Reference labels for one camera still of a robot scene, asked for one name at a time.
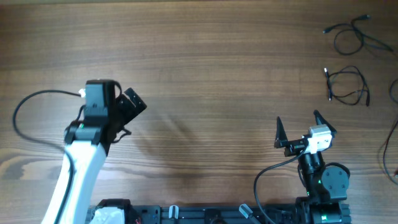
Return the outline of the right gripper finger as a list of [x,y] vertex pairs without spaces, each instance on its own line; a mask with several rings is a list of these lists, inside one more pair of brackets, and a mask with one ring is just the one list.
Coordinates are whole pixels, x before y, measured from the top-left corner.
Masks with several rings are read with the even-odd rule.
[[313,114],[315,116],[315,122],[317,125],[325,124],[327,125],[332,134],[337,133],[336,129],[320,114],[318,110],[315,110]]
[[286,147],[288,145],[289,140],[285,133],[285,129],[282,124],[282,120],[279,116],[277,117],[276,124],[277,124],[277,127],[276,127],[274,147],[275,148]]

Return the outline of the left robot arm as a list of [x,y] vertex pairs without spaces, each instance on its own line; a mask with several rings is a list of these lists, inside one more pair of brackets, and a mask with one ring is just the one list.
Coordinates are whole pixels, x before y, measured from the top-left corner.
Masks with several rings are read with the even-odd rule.
[[114,80],[88,80],[83,120],[65,130],[65,155],[43,223],[84,223],[109,148],[130,134],[125,126],[147,106],[132,89],[116,93]]

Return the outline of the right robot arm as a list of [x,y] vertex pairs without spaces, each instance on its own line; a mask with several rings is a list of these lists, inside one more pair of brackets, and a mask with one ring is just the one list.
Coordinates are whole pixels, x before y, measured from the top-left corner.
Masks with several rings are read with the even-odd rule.
[[299,178],[307,191],[294,204],[276,205],[269,209],[276,223],[324,224],[351,223],[347,199],[350,171],[337,162],[325,163],[322,152],[332,147],[336,129],[317,111],[316,125],[300,139],[289,141],[282,120],[277,118],[274,147],[284,148],[284,156],[298,160]]

